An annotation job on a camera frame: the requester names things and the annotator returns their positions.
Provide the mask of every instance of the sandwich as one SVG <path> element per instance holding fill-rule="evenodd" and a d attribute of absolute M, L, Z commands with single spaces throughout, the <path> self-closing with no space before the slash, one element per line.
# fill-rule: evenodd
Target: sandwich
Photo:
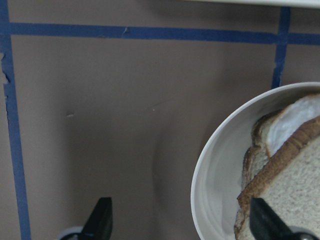
<path fill-rule="evenodd" d="M 320 94 L 260 118 L 244 156 L 234 225 L 237 240 L 254 240 L 251 198 L 263 198 L 293 229 L 320 236 Z"/>

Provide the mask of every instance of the white bowl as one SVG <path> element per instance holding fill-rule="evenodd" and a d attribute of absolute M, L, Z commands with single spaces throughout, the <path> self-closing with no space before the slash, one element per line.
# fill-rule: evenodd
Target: white bowl
<path fill-rule="evenodd" d="M 320 93 L 320 82 L 295 83 L 267 91 L 234 111 L 209 138 L 191 185 L 192 217 L 202 240 L 235 240 L 243 159 L 251 146 L 254 123 L 311 93 Z"/>

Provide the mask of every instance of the bowl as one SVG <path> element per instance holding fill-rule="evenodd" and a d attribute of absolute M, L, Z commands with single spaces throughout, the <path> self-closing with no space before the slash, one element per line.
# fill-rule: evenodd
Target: bowl
<path fill-rule="evenodd" d="M 263 115 L 320 93 L 320 82 L 284 85 L 251 99 L 230 114 L 205 144 L 191 184 L 192 218 L 201 240 L 235 240 L 243 159 L 251 130 Z"/>

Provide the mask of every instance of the metal screw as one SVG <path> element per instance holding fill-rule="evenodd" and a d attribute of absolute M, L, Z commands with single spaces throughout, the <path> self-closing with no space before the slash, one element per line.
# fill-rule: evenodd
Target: metal screw
<path fill-rule="evenodd" d="M 301 240 L 314 240 L 314 238 L 308 234 L 301 234 L 300 239 Z"/>

